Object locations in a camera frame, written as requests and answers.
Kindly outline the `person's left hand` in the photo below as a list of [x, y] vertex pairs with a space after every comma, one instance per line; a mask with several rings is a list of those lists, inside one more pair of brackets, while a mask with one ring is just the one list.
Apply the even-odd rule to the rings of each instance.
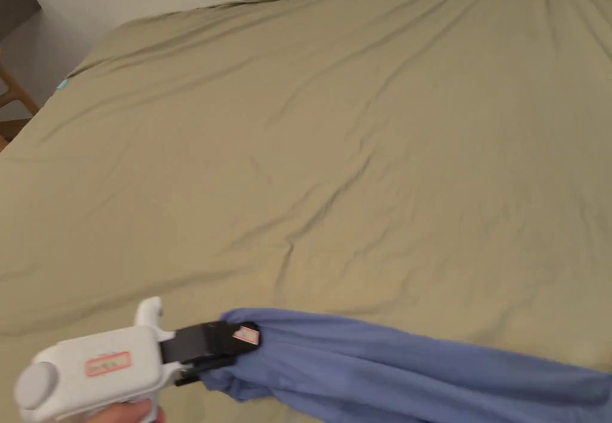
[[142, 422], [153, 409], [151, 400], [113, 404], [86, 420], [90, 423]]

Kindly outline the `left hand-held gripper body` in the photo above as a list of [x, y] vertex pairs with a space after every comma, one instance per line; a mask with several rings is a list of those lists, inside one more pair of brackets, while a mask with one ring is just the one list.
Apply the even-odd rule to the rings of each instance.
[[58, 342], [37, 353], [22, 371], [14, 398], [26, 422], [83, 422], [114, 403], [150, 400], [175, 380], [161, 343], [159, 297], [137, 307], [134, 324]]

